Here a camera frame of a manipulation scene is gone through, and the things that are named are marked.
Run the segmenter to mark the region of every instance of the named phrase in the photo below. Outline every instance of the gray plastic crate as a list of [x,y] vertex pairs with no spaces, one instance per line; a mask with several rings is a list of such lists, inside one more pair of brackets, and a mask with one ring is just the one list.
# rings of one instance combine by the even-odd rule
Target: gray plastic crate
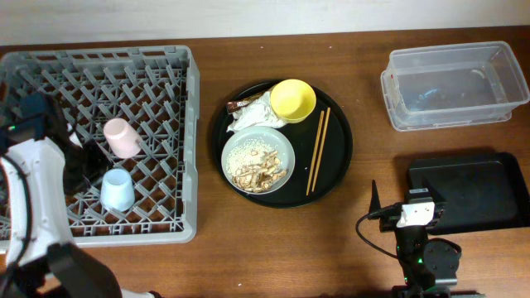
[[[95,187],[66,197],[78,245],[185,243],[195,236],[200,74],[188,47],[9,53],[0,63],[0,83],[0,124],[20,116],[21,97],[36,91],[52,95],[78,107],[82,142],[94,139],[115,167],[131,173],[136,201],[126,212],[103,209]],[[70,108],[64,112],[73,124]],[[128,120],[142,137],[142,151],[131,159],[117,158],[103,135],[104,123],[115,117]],[[1,188],[4,252],[10,236],[6,195]]]

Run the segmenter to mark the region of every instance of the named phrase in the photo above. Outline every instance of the white wall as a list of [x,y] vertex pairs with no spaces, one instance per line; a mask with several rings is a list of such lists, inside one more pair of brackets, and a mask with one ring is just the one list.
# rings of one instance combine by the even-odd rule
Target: white wall
[[530,0],[0,0],[0,45],[530,24]]

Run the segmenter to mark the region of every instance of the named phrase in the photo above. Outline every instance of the crumpled napkin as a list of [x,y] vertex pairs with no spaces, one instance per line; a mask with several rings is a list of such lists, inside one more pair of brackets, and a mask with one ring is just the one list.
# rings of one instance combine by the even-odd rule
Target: crumpled napkin
[[287,124],[272,111],[271,91],[265,92],[259,99],[232,113],[232,115],[234,122],[229,125],[227,132],[238,132],[252,126],[280,128]]

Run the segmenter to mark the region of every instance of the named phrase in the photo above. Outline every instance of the wooden table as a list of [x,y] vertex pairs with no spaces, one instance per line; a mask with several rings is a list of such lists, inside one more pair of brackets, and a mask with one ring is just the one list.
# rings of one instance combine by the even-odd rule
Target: wooden table
[[[122,287],[166,297],[358,295],[403,284],[398,262],[373,250],[354,224],[369,207],[370,181],[382,205],[403,198],[406,170],[419,157],[509,151],[530,181],[530,104],[506,123],[424,132],[396,132],[386,113],[379,76],[392,50],[476,41],[506,41],[530,78],[530,27],[388,31],[177,41],[127,41],[4,47],[51,50],[187,45],[201,74],[198,233],[190,243],[87,252],[114,272]],[[324,90],[344,110],[354,155],[344,181],[321,201],[269,209],[235,194],[210,152],[213,116],[244,87],[264,79],[298,78]],[[365,223],[362,231],[393,251],[391,233]],[[458,291],[489,297],[530,296],[530,229],[449,235],[462,246]]]

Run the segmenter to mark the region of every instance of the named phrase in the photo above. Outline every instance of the chopsticks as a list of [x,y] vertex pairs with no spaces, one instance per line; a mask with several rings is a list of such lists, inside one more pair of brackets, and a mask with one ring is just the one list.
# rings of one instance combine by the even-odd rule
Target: chopsticks
[[325,135],[328,130],[328,122],[330,121],[330,111],[331,111],[331,108],[328,108],[325,113],[324,131],[322,133],[322,139],[320,141],[320,150],[319,150],[318,144],[320,140],[320,131],[322,129],[322,118],[324,117],[324,111],[320,112],[320,121],[318,123],[318,129],[316,131],[315,148],[313,149],[313,158],[311,160],[311,169],[309,170],[309,180],[307,181],[306,195],[309,195],[309,189],[311,186],[311,177],[313,176],[313,170],[315,169],[316,153],[318,152],[318,159],[316,161],[316,169],[315,169],[315,178],[312,180],[313,186],[311,187],[311,192],[315,191],[316,178],[318,177],[318,171],[320,169],[320,162],[322,161],[322,152],[324,151]]

